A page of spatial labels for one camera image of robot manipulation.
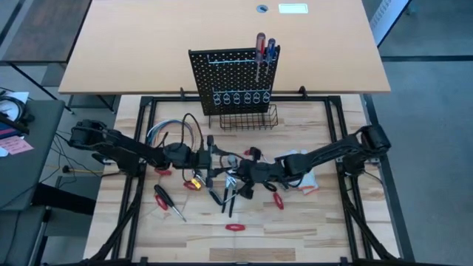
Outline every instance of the pegboard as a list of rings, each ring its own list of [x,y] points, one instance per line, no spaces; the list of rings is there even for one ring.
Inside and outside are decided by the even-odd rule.
[[[280,51],[277,46],[273,60],[257,71],[255,48],[189,50],[204,115],[267,112]]]

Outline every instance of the light wood surface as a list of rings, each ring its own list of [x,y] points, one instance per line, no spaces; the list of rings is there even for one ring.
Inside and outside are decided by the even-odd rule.
[[[115,129],[130,137],[134,134],[139,101],[140,96],[133,95],[123,96],[120,102]],[[366,123],[359,96],[343,95],[342,101],[348,130],[354,132]],[[270,161],[291,149],[312,150],[330,142],[323,103],[284,102],[277,103],[277,108],[279,125],[269,131],[224,132],[219,128],[218,117],[212,117],[209,128],[208,118],[203,116],[200,103],[158,103],[156,122],[180,119],[190,112],[199,121],[204,138],[213,134],[215,143],[221,149],[242,154],[250,146],[256,146]],[[189,123],[196,134],[195,124],[191,120]],[[178,125],[169,126],[166,131],[169,131],[166,143],[179,141]],[[190,143],[187,132],[185,141]],[[106,172],[116,170],[106,167]],[[367,170],[378,175],[372,166]],[[180,171],[173,170],[170,177],[159,177],[148,167],[133,260],[139,261],[141,256],[147,256],[150,262],[337,262],[340,256],[350,257],[335,164],[328,162],[315,167],[314,171],[320,186],[318,191],[303,196],[300,191],[279,190],[285,203],[283,211],[275,206],[271,192],[262,185],[256,185],[252,200],[236,199],[234,215],[229,218],[228,206],[226,213],[222,214],[221,207],[215,204],[206,190],[184,189]],[[220,195],[224,190],[224,179],[221,175],[215,181]],[[115,227],[124,180],[124,176],[102,180],[84,258],[97,252]],[[163,211],[157,207],[153,197],[156,183],[167,190],[187,223],[171,209]],[[368,225],[387,250],[397,256],[398,249],[381,184],[369,176],[363,176],[360,178],[360,189]],[[225,225],[229,223],[241,223],[247,229],[237,233],[227,231]],[[361,237],[355,228],[362,254]],[[128,234],[125,233],[122,256],[127,239]]]
[[[281,46],[274,92],[390,91],[361,0],[94,0],[60,93],[197,91],[188,50]],[[256,6],[269,10],[258,13]]]

